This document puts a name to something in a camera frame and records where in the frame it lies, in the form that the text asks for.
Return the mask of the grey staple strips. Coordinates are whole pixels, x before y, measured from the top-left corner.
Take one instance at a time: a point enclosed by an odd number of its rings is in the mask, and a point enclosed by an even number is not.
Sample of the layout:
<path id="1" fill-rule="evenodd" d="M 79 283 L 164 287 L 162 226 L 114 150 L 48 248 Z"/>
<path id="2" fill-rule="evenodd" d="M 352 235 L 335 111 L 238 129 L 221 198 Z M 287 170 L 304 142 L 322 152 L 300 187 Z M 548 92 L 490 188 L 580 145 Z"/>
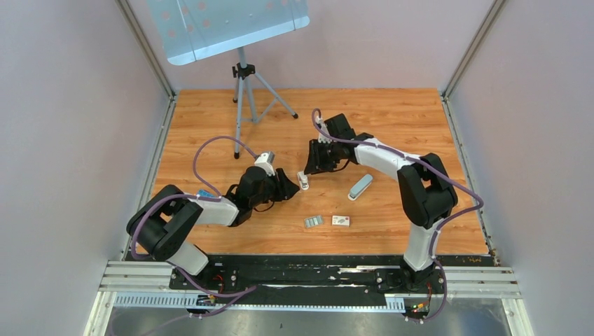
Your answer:
<path id="1" fill-rule="evenodd" d="M 305 226 L 306 228 L 313 228 L 313 227 L 317 227 L 317 226 L 319 226 L 319 225 L 321 225 L 321 224 L 323 224 L 323 223 L 324 223 L 324 219 L 323 219 L 323 217 L 322 217 L 322 216 L 320 216 L 320 215 L 318 215 L 318 216 L 313 216 L 313 217 L 309 217 L 309 218 L 306 218 L 306 219 L 304 220 L 304 226 Z"/>

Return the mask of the white stapler body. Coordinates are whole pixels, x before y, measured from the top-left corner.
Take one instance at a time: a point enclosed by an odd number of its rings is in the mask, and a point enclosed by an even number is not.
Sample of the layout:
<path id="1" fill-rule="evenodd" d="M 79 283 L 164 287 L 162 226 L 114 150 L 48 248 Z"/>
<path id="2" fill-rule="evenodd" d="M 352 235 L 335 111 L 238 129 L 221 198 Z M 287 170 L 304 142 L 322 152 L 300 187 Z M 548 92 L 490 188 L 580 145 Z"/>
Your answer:
<path id="1" fill-rule="evenodd" d="M 349 190 L 347 198 L 355 201 L 361 196 L 361 194 L 369 187 L 373 182 L 373 177 L 370 174 L 366 174 L 361 177 Z"/>

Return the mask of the white staple box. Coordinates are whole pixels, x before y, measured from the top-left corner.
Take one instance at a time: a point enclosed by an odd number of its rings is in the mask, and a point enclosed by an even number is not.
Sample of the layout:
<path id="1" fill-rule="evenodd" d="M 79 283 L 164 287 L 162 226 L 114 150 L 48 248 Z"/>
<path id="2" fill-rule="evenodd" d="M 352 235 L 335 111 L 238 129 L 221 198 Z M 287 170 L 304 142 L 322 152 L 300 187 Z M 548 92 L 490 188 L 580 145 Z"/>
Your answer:
<path id="1" fill-rule="evenodd" d="M 349 216 L 332 216 L 331 224 L 334 226 L 349 227 L 350 217 Z"/>

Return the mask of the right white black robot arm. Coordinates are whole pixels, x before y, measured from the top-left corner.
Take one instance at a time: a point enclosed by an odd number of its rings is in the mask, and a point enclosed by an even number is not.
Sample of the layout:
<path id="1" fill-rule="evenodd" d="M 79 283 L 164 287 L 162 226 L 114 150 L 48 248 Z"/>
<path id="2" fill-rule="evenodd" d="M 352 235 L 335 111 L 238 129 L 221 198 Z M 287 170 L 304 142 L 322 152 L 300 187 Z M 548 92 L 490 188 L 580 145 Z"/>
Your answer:
<path id="1" fill-rule="evenodd" d="M 398 183 L 401 205 L 411 227 L 396 282 L 409 292 L 418 292 L 435 268 L 437 225 L 449 217 L 458 202 L 440 157 L 434 153 L 413 155 L 371 134 L 356 134 L 342 113 L 324 120 L 316 108 L 312 122 L 319 136 L 309 142 L 306 175 L 336 172 L 338 163 L 345 160 L 370 167 Z"/>

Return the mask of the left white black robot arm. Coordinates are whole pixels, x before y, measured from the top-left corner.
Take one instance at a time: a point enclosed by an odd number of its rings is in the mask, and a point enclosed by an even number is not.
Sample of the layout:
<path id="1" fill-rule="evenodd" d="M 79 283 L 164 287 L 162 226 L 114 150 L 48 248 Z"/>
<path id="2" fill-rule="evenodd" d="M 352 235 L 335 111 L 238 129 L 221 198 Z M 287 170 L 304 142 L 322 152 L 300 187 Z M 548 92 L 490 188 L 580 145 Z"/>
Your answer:
<path id="1" fill-rule="evenodd" d="M 287 201 L 299 190 L 283 169 L 269 175 L 255 166 L 248 167 L 217 202 L 167 185 L 131 217 L 126 231 L 132 244 L 140 245 L 150 259 L 182 269 L 190 283 L 206 289 L 213 284 L 215 272 L 207 265 L 207 255 L 186 240 L 194 226 L 237 227 L 258 206 Z"/>

